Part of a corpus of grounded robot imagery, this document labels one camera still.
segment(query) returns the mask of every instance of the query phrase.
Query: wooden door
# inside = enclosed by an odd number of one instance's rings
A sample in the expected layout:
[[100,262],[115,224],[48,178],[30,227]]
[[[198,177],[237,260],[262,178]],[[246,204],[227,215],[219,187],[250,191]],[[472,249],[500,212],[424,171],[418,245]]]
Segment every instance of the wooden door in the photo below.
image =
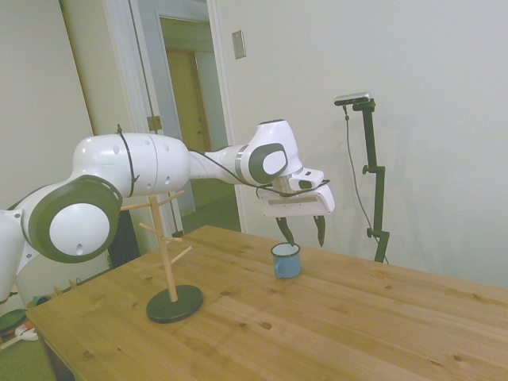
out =
[[210,151],[210,133],[195,55],[193,52],[168,50],[167,61],[183,142],[196,151]]

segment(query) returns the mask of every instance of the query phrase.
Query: wooden peg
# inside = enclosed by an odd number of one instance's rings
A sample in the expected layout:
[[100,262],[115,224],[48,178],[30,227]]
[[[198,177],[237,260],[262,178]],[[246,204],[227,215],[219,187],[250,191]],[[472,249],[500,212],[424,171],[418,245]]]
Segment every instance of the wooden peg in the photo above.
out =
[[162,236],[163,241],[169,241],[169,242],[182,242],[182,238],[176,238],[176,237],[166,237]]
[[143,222],[140,222],[140,227],[142,227],[143,229],[147,229],[149,232],[157,234],[157,232],[154,228],[151,228],[150,226],[145,225]]
[[175,258],[173,258],[171,260],[171,264],[173,264],[174,262],[176,262],[177,260],[179,260],[180,258],[182,258],[183,256],[185,256],[190,250],[192,250],[192,246],[189,246],[188,248],[186,248],[185,250],[183,250],[180,254],[178,254]]
[[124,210],[146,208],[147,206],[150,206],[150,202],[144,202],[142,204],[125,205],[120,208],[120,211],[123,212]]
[[173,201],[175,198],[180,197],[181,195],[183,195],[183,193],[184,193],[183,190],[181,190],[180,192],[175,193],[172,196],[169,196],[165,200],[162,200],[161,202],[158,202],[157,206],[162,206],[162,205],[164,205],[167,202]]

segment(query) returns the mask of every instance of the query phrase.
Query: black metal stand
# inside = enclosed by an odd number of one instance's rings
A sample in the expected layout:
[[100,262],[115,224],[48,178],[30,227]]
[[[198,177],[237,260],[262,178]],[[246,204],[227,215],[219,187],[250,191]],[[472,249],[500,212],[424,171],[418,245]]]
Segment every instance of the black metal stand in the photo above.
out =
[[375,173],[374,224],[372,229],[367,229],[367,235],[369,237],[374,236],[379,238],[378,248],[375,252],[374,260],[376,262],[383,262],[387,251],[390,233],[383,231],[384,174],[386,168],[378,167],[377,159],[375,157],[374,125],[372,123],[372,113],[374,112],[374,108],[374,99],[370,99],[365,103],[355,104],[352,107],[353,111],[361,111],[364,116],[365,144],[367,145],[368,165],[364,166],[363,173],[364,175],[367,172]]

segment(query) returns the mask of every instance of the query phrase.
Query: wooden tabletop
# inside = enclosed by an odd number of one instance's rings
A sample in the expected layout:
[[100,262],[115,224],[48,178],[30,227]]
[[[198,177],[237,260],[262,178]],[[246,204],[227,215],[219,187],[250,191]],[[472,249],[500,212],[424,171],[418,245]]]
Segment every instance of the wooden tabletop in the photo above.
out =
[[184,321],[146,317],[157,252],[29,318],[83,380],[508,380],[508,291],[306,247],[276,279],[277,243],[204,227],[170,244],[193,246],[173,272],[205,295]]

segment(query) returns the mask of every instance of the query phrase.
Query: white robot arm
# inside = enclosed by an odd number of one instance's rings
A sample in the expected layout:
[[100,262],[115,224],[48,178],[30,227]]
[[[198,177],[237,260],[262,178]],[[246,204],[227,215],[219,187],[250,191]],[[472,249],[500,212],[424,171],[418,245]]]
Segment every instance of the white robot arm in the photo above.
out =
[[126,133],[90,137],[76,148],[71,177],[0,210],[0,309],[19,271],[37,254],[91,260],[114,238],[122,198],[177,191],[189,179],[257,188],[262,211],[294,242],[286,217],[314,216],[320,244],[335,204],[321,171],[305,168],[287,121],[258,125],[246,145],[190,152],[174,138]]

